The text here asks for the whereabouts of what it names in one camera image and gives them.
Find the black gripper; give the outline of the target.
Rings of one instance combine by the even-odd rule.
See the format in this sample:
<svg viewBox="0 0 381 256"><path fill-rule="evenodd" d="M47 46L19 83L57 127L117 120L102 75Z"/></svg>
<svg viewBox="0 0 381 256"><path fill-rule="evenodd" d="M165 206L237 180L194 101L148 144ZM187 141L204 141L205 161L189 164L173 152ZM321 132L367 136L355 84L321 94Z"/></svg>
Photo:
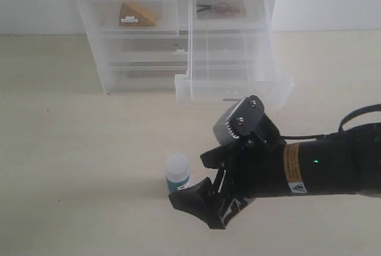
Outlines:
<svg viewBox="0 0 381 256"><path fill-rule="evenodd" d="M206 177L172 192L168 196L172 207L210 229L225 229L256 197L275 187L275 156L285 144L276 125L264 115L249 135L201 154L203 166L217 170L215 181Z"/></svg>

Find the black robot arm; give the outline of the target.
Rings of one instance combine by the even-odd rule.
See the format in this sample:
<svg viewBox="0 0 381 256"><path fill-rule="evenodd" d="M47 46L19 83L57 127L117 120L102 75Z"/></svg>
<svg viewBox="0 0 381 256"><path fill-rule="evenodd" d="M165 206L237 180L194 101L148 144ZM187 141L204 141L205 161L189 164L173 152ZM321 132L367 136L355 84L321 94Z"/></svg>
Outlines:
<svg viewBox="0 0 381 256"><path fill-rule="evenodd" d="M217 170L187 189L173 192L174 209L193 215L210 229L224 229L257 198L380 192L380 124L370 123L287 143L263 115L227 121L231 143L201 155Z"/></svg>

